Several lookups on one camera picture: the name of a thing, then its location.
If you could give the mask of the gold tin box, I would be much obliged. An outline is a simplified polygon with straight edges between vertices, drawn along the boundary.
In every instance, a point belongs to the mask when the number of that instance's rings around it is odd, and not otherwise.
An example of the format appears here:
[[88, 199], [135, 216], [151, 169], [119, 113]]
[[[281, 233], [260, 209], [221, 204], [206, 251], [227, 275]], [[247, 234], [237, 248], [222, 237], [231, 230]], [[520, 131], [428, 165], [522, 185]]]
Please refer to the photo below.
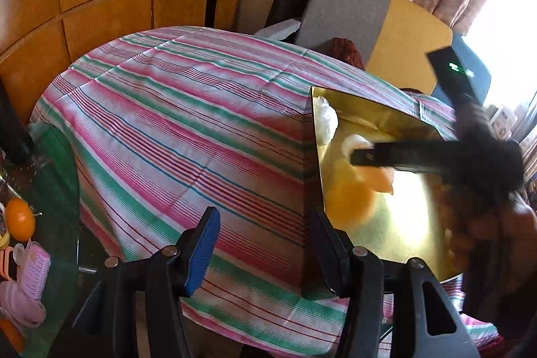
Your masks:
[[305, 111], [306, 132], [314, 149], [304, 186], [302, 296], [317, 300], [334, 295], [318, 260], [327, 251], [313, 243], [312, 219], [317, 209], [352, 244], [366, 247], [382, 260], [406, 263], [419, 257], [439, 281], [456, 277], [459, 272], [450, 262], [433, 200], [441, 187], [440, 178], [350, 163], [354, 149], [407, 139], [438, 140], [437, 129], [386, 104], [321, 86], [311, 87]]

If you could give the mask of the white plastic ball in box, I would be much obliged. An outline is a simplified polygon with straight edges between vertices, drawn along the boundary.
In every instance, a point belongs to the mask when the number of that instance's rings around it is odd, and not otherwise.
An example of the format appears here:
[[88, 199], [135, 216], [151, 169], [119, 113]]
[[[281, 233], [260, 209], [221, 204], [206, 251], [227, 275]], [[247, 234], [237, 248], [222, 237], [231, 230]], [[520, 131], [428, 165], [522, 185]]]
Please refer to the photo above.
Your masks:
[[325, 97], [313, 98], [313, 118], [317, 145], [327, 145], [336, 134], [339, 118]]

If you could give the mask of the striped pink green tablecloth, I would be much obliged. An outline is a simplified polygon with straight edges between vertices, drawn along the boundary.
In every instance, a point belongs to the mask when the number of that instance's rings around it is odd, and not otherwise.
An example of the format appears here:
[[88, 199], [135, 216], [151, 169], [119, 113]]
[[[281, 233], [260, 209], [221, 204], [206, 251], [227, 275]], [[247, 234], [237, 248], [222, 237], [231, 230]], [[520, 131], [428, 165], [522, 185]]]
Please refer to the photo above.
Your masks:
[[120, 37], [84, 54], [31, 114], [76, 155], [81, 218], [109, 254], [146, 258], [197, 224], [221, 230], [192, 321], [290, 357], [331, 356], [347, 304], [300, 295], [312, 86], [386, 104], [453, 134], [450, 107], [295, 45], [196, 26]]

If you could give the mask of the grey yellow blue chair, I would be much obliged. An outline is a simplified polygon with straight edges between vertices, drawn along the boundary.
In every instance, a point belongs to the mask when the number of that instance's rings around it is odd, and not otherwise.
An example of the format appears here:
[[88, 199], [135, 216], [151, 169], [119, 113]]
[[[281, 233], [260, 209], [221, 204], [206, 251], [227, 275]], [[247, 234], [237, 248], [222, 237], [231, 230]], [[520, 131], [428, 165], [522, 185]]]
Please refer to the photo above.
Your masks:
[[491, 74], [477, 54], [445, 23], [409, 0], [273, 0], [258, 36], [321, 53], [333, 37], [353, 41], [368, 73], [400, 88], [446, 103], [427, 54], [450, 46], [468, 70], [480, 103]]

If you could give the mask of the dark red cushion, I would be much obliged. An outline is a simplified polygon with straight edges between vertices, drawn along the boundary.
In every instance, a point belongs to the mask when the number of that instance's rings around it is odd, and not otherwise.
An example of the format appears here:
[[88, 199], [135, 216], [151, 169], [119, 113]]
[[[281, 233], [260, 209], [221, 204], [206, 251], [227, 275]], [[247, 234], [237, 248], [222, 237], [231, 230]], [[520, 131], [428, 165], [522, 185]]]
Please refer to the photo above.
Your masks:
[[365, 70], [364, 63], [361, 58], [361, 54], [354, 45], [353, 41], [341, 38], [333, 37], [330, 41], [327, 41], [321, 45], [320, 49], [322, 54], [347, 63], [353, 67], [356, 67], [362, 71]]

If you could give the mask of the orange fruit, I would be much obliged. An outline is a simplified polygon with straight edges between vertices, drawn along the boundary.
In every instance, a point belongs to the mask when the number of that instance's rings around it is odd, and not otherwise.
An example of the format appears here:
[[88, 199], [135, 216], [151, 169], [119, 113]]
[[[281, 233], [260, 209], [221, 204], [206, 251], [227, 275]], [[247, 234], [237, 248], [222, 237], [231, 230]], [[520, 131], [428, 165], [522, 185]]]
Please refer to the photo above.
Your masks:
[[36, 218], [24, 199], [9, 200], [4, 211], [5, 225], [15, 241], [25, 244], [36, 230]]

